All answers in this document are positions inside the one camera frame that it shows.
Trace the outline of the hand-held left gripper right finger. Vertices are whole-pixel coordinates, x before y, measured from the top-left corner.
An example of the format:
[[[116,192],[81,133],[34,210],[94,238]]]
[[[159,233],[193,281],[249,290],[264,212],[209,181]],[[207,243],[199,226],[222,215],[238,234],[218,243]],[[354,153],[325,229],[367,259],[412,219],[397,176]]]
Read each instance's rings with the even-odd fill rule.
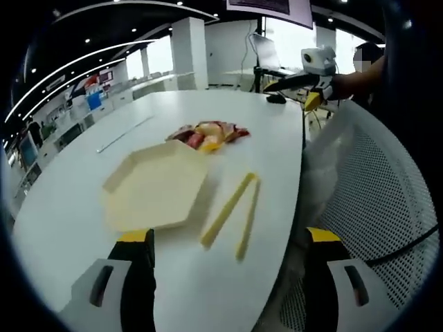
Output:
[[[340,238],[308,227],[304,295],[306,331],[385,331],[393,304],[385,284]]]

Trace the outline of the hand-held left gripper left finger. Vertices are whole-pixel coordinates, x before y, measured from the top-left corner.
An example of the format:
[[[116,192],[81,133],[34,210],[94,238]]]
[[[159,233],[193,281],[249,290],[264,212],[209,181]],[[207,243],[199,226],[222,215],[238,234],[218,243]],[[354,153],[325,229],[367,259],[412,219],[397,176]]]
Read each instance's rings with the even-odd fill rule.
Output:
[[[71,287],[72,331],[155,331],[154,231],[124,234]]]

